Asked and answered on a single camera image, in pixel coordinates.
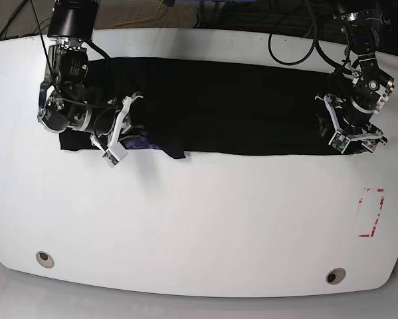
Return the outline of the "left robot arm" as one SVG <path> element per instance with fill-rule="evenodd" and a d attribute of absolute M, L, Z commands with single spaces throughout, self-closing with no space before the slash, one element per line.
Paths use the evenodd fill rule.
<path fill-rule="evenodd" d="M 345 59 L 332 74 L 334 93 L 316 98 L 324 102 L 334 134 L 328 142 L 337 152 L 374 152 L 387 138 L 370 120 L 380 113 L 394 91 L 394 79 L 381 70 L 376 57 L 377 36 L 369 19 L 371 1 L 332 1 L 335 17 L 347 39 Z"/>

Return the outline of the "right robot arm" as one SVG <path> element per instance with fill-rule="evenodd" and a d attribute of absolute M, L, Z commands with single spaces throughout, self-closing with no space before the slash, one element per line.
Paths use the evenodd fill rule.
<path fill-rule="evenodd" d="M 128 154 L 123 144 L 130 139 L 132 104 L 142 97 L 115 96 L 101 102 L 102 93 L 83 82 L 88 72 L 88 55 L 83 46 L 100 54 L 115 71 L 112 58 L 92 42 L 99 1 L 56 1 L 48 38 L 54 44 L 44 49 L 47 59 L 39 90 L 37 120 L 46 130 L 60 134 L 70 128 L 88 132 L 90 141 L 102 152 L 102 159 L 114 167 Z"/>

